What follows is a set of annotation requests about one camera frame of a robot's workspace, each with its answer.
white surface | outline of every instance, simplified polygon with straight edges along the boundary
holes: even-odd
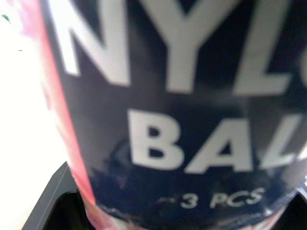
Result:
[[[40,89],[34,45],[24,39],[17,51],[21,40],[2,17],[0,33],[0,230],[20,230],[66,150]]]

red stripe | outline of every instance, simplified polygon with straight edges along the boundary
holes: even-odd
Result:
[[[88,199],[88,201],[94,204],[94,194],[88,175],[86,173],[75,131],[64,99],[63,90],[59,80],[59,74],[44,26],[39,0],[22,0],[18,2],[19,4],[24,5],[22,6],[22,11],[23,9],[29,10],[25,12],[28,15],[27,18],[30,18],[32,24],[32,28],[29,34],[40,46],[39,50],[42,55],[42,64],[46,70],[46,75],[43,76],[42,81],[44,88],[49,96],[51,110],[54,112],[58,121],[57,128],[60,131],[60,134],[62,135],[65,145],[68,149],[68,164],[70,166],[71,173],[77,183],[78,188]]]

black plastic base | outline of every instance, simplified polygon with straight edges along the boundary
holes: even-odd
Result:
[[[51,177],[23,230],[94,230],[67,163]],[[272,230],[307,230],[307,204],[299,195]]]

cylindrical container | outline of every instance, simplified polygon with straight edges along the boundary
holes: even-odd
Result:
[[[270,229],[305,189],[307,1],[18,4],[96,229]]]

white lettering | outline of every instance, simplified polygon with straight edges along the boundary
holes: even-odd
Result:
[[[220,155],[226,144],[231,154]],[[223,119],[185,168],[205,173],[210,166],[233,166],[235,172],[252,171],[249,125],[245,119]]]
[[[168,46],[169,92],[192,93],[197,54],[238,0],[199,0],[185,16],[175,0],[141,0],[162,39]]]
[[[259,0],[256,2],[249,33],[234,85],[235,95],[280,95],[288,87],[291,75],[264,74],[274,51],[289,0]]]
[[[226,202],[228,199],[228,195],[226,193],[214,193],[212,200],[209,204],[210,208],[215,208],[217,204],[222,204]]]
[[[250,196],[253,198],[253,199],[247,199],[246,200],[246,203],[249,204],[249,205],[253,205],[259,201],[261,201],[262,199],[262,193],[265,192],[265,189],[264,188],[256,188],[255,190],[251,191],[250,192]]]
[[[50,0],[55,33],[68,74],[79,77],[80,69],[73,45],[72,34],[87,53],[90,60],[110,83],[130,85],[126,12],[121,0],[99,1],[98,9],[105,45],[95,36],[78,9],[69,1]]]
[[[260,169],[288,165],[292,162],[295,153],[288,153],[286,155],[281,154],[289,143],[301,120],[302,115],[287,115],[282,118],[279,127],[275,131],[270,146],[268,147],[267,153],[261,161]]]
[[[237,199],[240,196],[248,196],[248,195],[249,195],[248,191],[239,191],[239,192],[233,193],[227,199],[227,204],[230,207],[241,207],[241,206],[244,205],[244,201],[241,200],[241,201],[235,202],[234,200]]]
[[[174,170],[181,166],[184,152],[174,144],[180,136],[180,127],[175,119],[163,114],[129,109],[128,121],[134,164],[160,170]],[[158,135],[150,136],[150,128],[157,129]],[[162,157],[150,156],[150,149],[160,151]]]

